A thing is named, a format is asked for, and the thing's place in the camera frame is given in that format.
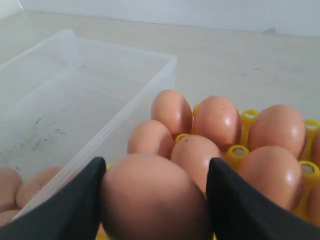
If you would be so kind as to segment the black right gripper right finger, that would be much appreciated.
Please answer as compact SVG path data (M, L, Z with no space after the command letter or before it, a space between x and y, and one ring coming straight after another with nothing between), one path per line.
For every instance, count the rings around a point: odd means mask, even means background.
M218 240L318 240L320 228L279 207L223 159L210 160L206 197Z

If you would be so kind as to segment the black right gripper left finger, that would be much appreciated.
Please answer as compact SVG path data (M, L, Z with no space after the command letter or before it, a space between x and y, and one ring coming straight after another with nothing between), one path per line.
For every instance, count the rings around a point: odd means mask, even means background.
M44 203L0 228L2 240L94 240L98 233L99 189L106 172L94 157Z

